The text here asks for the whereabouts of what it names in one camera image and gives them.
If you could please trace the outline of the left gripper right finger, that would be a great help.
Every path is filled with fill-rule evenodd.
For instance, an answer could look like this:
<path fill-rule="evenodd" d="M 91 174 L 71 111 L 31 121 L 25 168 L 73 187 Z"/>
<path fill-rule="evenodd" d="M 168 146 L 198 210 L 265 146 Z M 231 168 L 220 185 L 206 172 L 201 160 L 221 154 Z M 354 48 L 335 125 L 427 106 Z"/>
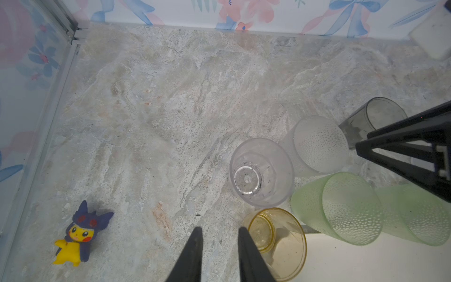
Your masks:
<path fill-rule="evenodd" d="M 245 227 L 238 230 L 238 264 L 241 282 L 276 282 Z"/>

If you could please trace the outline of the pikachu toy figure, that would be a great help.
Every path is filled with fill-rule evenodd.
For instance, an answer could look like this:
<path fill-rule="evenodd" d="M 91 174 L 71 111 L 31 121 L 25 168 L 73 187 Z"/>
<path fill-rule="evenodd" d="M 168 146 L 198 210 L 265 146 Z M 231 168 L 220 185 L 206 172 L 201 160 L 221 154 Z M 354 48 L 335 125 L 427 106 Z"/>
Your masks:
<path fill-rule="evenodd" d="M 55 265 L 72 263 L 74 267 L 89 261 L 90 247 L 97 234 L 106 229 L 114 212 L 97 215 L 88 211 L 87 201 L 82 201 L 72 216 L 72 223 L 65 230 L 65 237 L 57 240 Z"/>

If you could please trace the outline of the clear smooth cup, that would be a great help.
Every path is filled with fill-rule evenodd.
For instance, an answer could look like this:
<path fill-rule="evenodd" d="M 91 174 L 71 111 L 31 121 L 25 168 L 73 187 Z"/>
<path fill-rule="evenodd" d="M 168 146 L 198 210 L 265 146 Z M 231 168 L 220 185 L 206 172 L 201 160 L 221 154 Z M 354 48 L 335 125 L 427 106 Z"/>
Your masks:
<path fill-rule="evenodd" d="M 238 146 L 229 165 L 234 191 L 257 208 L 273 208 L 291 196 L 295 176 L 291 159 L 277 143 L 252 138 Z"/>

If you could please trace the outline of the clear textured cup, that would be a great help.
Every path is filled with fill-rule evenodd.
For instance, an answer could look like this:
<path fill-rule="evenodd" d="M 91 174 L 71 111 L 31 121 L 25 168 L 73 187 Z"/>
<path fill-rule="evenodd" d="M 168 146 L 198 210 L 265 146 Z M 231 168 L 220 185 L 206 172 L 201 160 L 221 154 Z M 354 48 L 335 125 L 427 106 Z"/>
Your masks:
<path fill-rule="evenodd" d="M 279 142 L 291 159 L 295 177 L 313 177 L 338 172 L 349 147 L 335 122 L 321 116 L 300 120 Z"/>

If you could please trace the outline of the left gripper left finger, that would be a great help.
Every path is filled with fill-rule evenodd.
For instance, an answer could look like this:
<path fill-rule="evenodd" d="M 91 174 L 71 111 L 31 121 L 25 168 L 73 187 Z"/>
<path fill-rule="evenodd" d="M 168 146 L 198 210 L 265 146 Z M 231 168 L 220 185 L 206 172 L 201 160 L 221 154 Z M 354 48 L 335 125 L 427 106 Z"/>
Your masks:
<path fill-rule="evenodd" d="M 166 281 L 200 282 L 202 258 L 203 232 L 201 227 L 195 227 Z"/>

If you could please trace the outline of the smoky grey cup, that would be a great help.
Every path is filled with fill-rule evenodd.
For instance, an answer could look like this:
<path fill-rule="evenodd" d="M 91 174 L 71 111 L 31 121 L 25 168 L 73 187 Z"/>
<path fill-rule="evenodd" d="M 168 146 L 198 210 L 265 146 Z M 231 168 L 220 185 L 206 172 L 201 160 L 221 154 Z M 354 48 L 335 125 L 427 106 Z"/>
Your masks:
<path fill-rule="evenodd" d="M 407 117 L 406 112 L 394 101 L 375 97 L 346 118 L 339 128 L 343 131 L 349 148 L 355 149 L 355 144 L 365 140 L 369 133 Z"/>

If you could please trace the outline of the light green textured cup middle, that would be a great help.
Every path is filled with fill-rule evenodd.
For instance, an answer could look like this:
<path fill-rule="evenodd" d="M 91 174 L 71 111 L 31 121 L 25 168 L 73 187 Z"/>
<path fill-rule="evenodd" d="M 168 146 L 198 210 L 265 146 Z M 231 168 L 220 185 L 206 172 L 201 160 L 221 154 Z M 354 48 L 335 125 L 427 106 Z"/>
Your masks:
<path fill-rule="evenodd" d="M 413 183 L 375 192 L 384 213 L 384 233 L 434 247 L 449 240 L 451 216 L 437 196 Z"/>

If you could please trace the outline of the left aluminium corner post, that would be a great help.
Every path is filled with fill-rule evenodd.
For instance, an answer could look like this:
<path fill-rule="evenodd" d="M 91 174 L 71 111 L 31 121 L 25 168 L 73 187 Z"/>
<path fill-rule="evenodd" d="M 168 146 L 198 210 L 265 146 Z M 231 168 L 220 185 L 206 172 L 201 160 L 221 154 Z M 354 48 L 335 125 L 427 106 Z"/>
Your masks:
<path fill-rule="evenodd" d="M 1 2 L 1 267 L 79 49 L 69 1 Z"/>

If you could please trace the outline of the beige plastic tray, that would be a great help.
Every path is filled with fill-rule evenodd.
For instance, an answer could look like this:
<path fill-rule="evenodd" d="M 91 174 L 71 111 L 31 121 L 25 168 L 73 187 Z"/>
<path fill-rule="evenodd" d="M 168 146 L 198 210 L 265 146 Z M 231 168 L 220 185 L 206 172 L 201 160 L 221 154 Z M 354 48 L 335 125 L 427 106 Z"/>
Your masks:
<path fill-rule="evenodd" d="M 307 260 L 296 282 L 448 282 L 451 244 L 427 246 L 382 233 L 366 246 L 307 234 Z"/>

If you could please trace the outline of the light green textured cup left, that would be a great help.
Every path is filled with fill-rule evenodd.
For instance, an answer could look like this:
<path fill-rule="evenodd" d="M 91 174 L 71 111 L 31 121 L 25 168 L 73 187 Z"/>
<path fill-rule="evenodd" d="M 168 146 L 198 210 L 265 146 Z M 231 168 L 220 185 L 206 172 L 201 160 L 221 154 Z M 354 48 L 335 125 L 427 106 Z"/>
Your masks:
<path fill-rule="evenodd" d="M 335 173 L 296 188 L 290 205 L 307 226 L 355 246 L 374 242 L 382 232 L 381 202 L 366 180 L 353 173 Z"/>

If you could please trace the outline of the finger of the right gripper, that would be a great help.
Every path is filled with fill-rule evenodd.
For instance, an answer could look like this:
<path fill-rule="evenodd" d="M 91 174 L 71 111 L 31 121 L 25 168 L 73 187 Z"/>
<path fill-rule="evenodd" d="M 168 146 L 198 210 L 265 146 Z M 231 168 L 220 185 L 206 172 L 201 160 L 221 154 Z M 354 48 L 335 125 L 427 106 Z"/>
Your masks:
<path fill-rule="evenodd" d="M 367 134 L 357 155 L 439 197 L 451 201 L 451 103 L 446 102 Z M 433 165 L 420 168 L 375 152 L 383 149 Z"/>

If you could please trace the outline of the light green textured cup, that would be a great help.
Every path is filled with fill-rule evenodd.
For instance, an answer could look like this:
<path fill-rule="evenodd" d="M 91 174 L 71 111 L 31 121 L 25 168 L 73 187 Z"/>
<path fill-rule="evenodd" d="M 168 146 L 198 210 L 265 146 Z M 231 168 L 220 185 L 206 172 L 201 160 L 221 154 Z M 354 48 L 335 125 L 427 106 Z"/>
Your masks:
<path fill-rule="evenodd" d="M 366 180 L 353 173 L 335 173 L 296 188 L 290 205 L 307 226 L 355 246 L 374 242 L 382 232 L 381 202 Z"/>
<path fill-rule="evenodd" d="M 451 216 L 437 196 L 413 183 L 375 192 L 384 213 L 384 233 L 434 247 L 449 240 Z"/>

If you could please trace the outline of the yellow amber cup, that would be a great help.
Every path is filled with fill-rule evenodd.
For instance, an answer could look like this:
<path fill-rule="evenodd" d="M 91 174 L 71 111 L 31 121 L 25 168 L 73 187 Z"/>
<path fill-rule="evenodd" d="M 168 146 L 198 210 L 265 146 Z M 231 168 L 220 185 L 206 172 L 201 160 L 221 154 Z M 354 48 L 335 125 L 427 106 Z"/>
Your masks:
<path fill-rule="evenodd" d="M 289 282 L 303 269 L 307 240 L 298 220 L 280 208 L 257 210 L 243 220 L 272 276 Z"/>

